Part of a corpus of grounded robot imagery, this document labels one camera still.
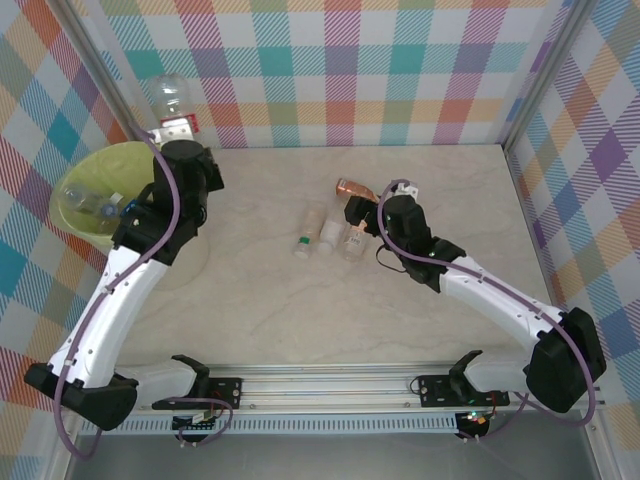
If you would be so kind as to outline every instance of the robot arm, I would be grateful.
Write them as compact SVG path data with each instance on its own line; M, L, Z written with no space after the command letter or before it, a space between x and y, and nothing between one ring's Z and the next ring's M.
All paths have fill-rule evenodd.
M441 262L423 263L397 255L409 276L437 293L468 304L523 347L518 352L494 354L476 350L465 355L449 372L451 388L461 401L477 392L530 392L551 410L567 412L586 392L586 381L569 345L541 316L547 314L569 334L596 380L604 373L606 363L593 319L578 308L563 312L528 297L485 271L460 247L432 236L416 197L415 186L400 184L393 196L381 200L389 239L409 254ZM352 225L364 220L365 231L376 236L380 234L377 208L370 200L352 197L345 208L345 217ZM455 266L466 267L470 272L459 271ZM505 293L493 283L508 287L515 295ZM518 297L536 310L524 306Z
M180 218L168 242L112 291L107 286L164 235L172 214L168 182L154 161L154 182L123 212L100 282L76 327L48 363L30 366L25 381L53 398L68 349L89 306L103 291L100 304L84 332L65 378L62 404L103 430L117 427L132 409L168 397L201 396L208 374L190 359L176 356L159 365L115 368L124 339L144 301L173 264L184 244L206 220L207 195L224 187L211 152L199 143L176 140L162 147L178 186Z

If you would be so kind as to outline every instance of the plastic bottle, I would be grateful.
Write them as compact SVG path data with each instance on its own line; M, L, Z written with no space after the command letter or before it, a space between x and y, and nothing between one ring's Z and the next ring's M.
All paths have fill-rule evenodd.
M365 233L365 222L360 222L360 225L354 227L353 225L347 230L347 233L342 242L342 257L350 262L357 262L362 258L364 249L369 242L370 235Z
M327 207L322 202L310 202L304 214L304 222L300 228L300 237L294 250L298 258L309 258L311 245L318 240L320 229L327 216Z
M120 205L122 195L118 193L107 197L81 183L70 183L60 191L60 197L61 202L69 210L98 219L101 233L115 231L120 222L123 205Z
M186 118L194 134L200 131L189 84L182 75L172 73L155 77L151 80L150 91L153 111L161 126L170 120Z
M344 207L347 200L348 197L336 197L331 212L322 226L318 252L323 255L331 255L342 239L344 228L347 226L344 218Z
M356 195L358 197L368 198L372 202L378 202L378 196L373 193L371 189L353 180L347 180L346 178L341 178L338 180L338 183L336 183L336 195L340 197Z

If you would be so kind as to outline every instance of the colorful plaid wallpaper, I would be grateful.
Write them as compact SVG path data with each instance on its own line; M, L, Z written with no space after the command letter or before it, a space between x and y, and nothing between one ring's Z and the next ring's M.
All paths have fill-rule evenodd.
M74 3L142 124L148 80L178 72L233 148L495 143L571 2Z
M602 0L515 148L560 304L598 320L622 461L640 471L640 0Z
M68 334L104 261L50 223L49 197L70 165L125 136L45 0L2 2L0 66L0 479L30 480L52 404L22 377Z

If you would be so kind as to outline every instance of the red label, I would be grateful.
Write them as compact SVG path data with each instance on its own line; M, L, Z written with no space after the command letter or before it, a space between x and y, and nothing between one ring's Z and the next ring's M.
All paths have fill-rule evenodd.
M160 119L160 125L164 125L164 122L168 120L175 120L177 118L186 118L187 120L189 120L189 124L191 125L191 130L193 130L193 133L198 133L200 131L200 127L198 126L198 119L196 118L195 113L189 113L187 115L178 115L175 117L162 118Z

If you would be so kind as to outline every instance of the marble table surface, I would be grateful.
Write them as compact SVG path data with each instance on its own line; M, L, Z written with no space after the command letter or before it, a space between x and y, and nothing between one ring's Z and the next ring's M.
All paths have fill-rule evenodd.
M381 240L349 263L292 255L308 200L329 204L339 177L381 192L420 187L434 235L542 301L548 295L498 146L223 150L226 188L209 195L202 273L151 294L121 351L123 365L182 353L207 364L455 361L517 347L491 320L375 261ZM388 252L386 263L399 266Z

